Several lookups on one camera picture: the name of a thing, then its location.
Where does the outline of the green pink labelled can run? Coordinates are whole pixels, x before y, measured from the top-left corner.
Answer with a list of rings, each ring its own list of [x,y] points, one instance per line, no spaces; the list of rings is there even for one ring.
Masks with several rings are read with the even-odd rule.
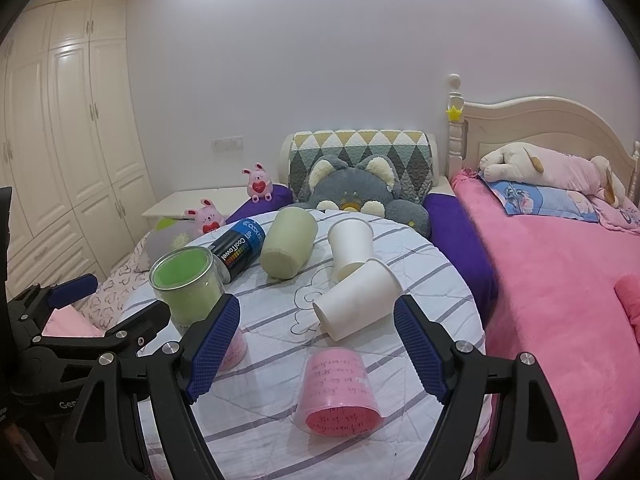
[[[156,298],[168,305],[171,325],[180,339],[194,323],[205,320],[224,296],[215,257],[201,246],[161,256],[151,266],[149,283]]]

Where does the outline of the pink plastic cup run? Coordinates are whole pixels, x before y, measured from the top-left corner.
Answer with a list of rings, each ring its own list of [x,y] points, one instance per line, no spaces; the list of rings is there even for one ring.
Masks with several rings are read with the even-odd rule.
[[[361,356],[346,348],[314,352],[307,360],[294,424],[322,437],[355,437],[382,424]]]

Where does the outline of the white paper cup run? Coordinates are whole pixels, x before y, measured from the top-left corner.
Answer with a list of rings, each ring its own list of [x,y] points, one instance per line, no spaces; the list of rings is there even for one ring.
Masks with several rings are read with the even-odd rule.
[[[333,257],[333,279],[340,282],[374,256],[373,230],[359,218],[337,221],[328,233]]]
[[[390,315],[401,294],[400,281],[390,267],[372,258],[312,305],[322,330],[340,341]]]

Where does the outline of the white paper cup far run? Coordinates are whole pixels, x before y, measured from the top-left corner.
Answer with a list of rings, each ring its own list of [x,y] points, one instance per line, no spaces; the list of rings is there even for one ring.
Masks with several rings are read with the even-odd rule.
[[[337,221],[328,233],[333,257],[333,279],[340,282],[374,256],[373,230],[359,218]]]

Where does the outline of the pink folded blanket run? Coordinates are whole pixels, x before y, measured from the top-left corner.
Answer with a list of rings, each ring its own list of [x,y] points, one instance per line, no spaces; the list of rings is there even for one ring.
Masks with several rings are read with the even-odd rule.
[[[73,306],[55,309],[42,331],[46,337],[93,338],[102,337],[104,331],[93,326]]]

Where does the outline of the heart pattern sheet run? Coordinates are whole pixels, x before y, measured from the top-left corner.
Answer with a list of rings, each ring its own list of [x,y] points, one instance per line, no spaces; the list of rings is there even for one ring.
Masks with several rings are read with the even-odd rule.
[[[126,301],[140,288],[148,276],[142,271],[142,254],[138,247],[118,266],[88,298],[76,302],[75,309],[94,327],[112,328],[119,320]]]

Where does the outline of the blue black can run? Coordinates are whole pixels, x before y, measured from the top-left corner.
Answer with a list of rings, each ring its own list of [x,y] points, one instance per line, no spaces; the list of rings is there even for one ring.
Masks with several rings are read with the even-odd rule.
[[[221,281],[227,285],[248,269],[262,252],[266,234],[252,219],[243,219],[208,246]]]

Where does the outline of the pink pig plush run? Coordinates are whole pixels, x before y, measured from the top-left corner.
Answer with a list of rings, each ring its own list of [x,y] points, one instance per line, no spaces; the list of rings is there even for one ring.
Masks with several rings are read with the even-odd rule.
[[[273,183],[262,164],[256,162],[253,169],[244,168],[242,173],[248,177],[246,190],[253,203],[272,201]]]
[[[198,236],[213,232],[226,224],[226,218],[208,198],[201,199],[200,209],[187,209],[184,212],[186,218],[195,223],[195,233]]]

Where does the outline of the cream wardrobe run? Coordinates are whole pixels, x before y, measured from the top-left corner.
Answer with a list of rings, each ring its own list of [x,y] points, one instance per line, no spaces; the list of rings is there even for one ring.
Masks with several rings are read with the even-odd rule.
[[[2,42],[10,295],[87,272],[105,278],[149,231],[155,196],[131,101],[126,10],[126,0],[36,6]]]

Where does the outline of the striped white quilt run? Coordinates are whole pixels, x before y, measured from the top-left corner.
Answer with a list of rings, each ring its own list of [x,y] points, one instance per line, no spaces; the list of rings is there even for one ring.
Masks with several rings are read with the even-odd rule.
[[[225,479],[408,479],[442,406],[428,396],[388,316],[337,344],[319,327],[312,302],[333,285],[328,242],[341,218],[366,220],[376,258],[385,262],[427,317],[485,353],[485,332],[465,281],[452,263],[408,226],[365,214],[312,213],[314,249],[291,281],[268,278],[253,264],[225,289],[239,298],[247,352],[219,372],[193,415]],[[326,438],[295,423],[306,362],[342,346],[360,354],[383,423],[373,434]]]

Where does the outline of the grey cat plush cushion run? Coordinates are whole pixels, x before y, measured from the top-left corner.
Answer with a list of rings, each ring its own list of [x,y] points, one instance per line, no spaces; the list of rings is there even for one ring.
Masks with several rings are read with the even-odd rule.
[[[400,197],[396,170],[383,155],[371,155],[355,167],[336,156],[319,158],[308,174],[296,206],[360,212],[405,224],[423,237],[431,237],[428,212]]]

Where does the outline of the diamond pattern bolster pillow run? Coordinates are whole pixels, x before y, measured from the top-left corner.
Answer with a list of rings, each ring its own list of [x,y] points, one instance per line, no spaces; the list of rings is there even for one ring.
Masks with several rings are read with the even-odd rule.
[[[431,133],[342,129],[299,131],[285,138],[278,161],[278,182],[299,196],[312,166],[326,155],[351,167],[371,155],[387,157],[399,178],[400,196],[418,204],[440,181],[437,143]]]

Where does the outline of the cream wooden headboard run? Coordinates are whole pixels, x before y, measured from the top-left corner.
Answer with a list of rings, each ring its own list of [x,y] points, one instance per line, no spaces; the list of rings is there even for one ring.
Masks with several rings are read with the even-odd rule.
[[[447,176],[475,168],[487,153],[523,141],[542,148],[590,158],[606,157],[627,196],[639,200],[639,145],[627,152],[614,130],[593,110],[558,96],[524,96],[494,104],[465,101],[461,78],[447,78],[448,105],[461,110],[448,122]]]

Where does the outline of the yellow star sticker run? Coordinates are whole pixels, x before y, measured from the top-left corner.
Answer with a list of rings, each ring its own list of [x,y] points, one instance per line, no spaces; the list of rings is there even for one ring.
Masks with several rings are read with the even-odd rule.
[[[455,105],[449,105],[446,114],[450,122],[460,122],[463,114],[463,108],[457,108]]]

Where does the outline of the wall socket plate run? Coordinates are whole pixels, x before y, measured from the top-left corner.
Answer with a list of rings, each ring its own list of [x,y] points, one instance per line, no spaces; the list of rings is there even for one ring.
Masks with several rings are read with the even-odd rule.
[[[228,138],[215,139],[212,148],[216,153],[236,152],[243,149],[242,136],[228,136]]]

